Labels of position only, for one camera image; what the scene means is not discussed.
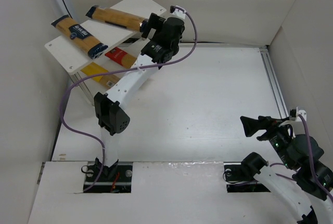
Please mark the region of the red spaghetti bag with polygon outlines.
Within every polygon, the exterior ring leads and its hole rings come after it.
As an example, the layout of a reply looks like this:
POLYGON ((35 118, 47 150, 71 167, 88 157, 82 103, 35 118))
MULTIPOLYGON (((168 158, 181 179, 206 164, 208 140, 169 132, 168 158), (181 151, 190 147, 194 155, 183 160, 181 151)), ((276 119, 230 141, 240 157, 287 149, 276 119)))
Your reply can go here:
POLYGON ((129 53, 118 47, 115 47, 110 51, 106 52, 105 56, 114 61, 115 63, 121 65, 125 69, 130 69, 137 59, 136 57, 130 55, 129 53))

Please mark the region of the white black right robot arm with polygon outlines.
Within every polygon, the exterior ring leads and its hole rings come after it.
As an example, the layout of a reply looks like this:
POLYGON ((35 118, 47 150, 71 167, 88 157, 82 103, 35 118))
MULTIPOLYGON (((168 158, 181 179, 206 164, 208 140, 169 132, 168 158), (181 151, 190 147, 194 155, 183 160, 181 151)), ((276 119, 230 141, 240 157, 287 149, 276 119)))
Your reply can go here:
POLYGON ((320 161, 324 150, 309 135, 304 115, 295 113, 284 119, 241 116, 240 120, 247 137, 264 131, 257 139, 270 142, 283 165, 294 171, 292 179, 305 195, 294 192, 256 152, 241 161, 246 177, 269 189, 297 223, 332 223, 332 170, 320 161))

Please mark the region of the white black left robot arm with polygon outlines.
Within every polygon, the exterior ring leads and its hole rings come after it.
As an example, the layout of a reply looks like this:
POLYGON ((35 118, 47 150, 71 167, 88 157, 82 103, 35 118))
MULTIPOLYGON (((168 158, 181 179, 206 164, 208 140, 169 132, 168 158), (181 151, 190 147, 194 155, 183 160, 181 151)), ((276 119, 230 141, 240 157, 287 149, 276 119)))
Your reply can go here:
POLYGON ((184 30, 183 19, 166 19, 161 30, 157 30, 141 50, 132 65, 135 70, 126 72, 119 82, 104 94, 98 92, 95 95, 95 112, 105 145, 103 170, 108 177, 115 174, 118 165, 120 133, 130 124, 130 117, 125 112, 127 105, 143 83, 178 53, 184 30))

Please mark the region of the clear navy-end spaghetti bag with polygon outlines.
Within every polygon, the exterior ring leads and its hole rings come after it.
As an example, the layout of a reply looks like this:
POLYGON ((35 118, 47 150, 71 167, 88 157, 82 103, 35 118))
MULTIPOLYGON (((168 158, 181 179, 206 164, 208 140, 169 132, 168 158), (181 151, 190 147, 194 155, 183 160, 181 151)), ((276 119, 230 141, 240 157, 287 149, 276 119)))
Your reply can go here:
POLYGON ((143 32, 148 23, 146 18, 111 8, 101 8, 97 5, 92 6, 86 16, 93 20, 137 32, 143 32))

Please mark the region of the yellow spaghetti bag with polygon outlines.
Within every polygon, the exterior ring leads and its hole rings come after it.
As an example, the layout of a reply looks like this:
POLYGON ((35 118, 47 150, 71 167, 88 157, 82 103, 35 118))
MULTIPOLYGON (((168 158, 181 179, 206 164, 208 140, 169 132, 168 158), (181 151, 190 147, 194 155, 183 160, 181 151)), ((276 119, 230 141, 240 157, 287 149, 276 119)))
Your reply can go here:
MULTIPOLYGON (((108 73, 108 70, 96 63, 90 63, 86 67, 82 68, 81 71, 86 76, 95 75, 98 73, 108 73)), ((105 74, 103 76, 93 77, 93 80, 105 88, 111 88, 118 83, 120 78, 115 74, 105 74)))

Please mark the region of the navy label spaghetti bag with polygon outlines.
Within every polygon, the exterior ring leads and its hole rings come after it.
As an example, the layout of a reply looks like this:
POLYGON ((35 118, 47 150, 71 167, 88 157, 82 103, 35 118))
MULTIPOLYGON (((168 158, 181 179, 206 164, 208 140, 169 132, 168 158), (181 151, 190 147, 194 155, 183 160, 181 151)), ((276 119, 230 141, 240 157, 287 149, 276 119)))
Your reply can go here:
POLYGON ((70 42, 83 51, 90 59, 98 58, 108 45, 102 43, 94 37, 81 24, 76 22, 69 15, 64 15, 51 23, 53 27, 58 29, 70 42))

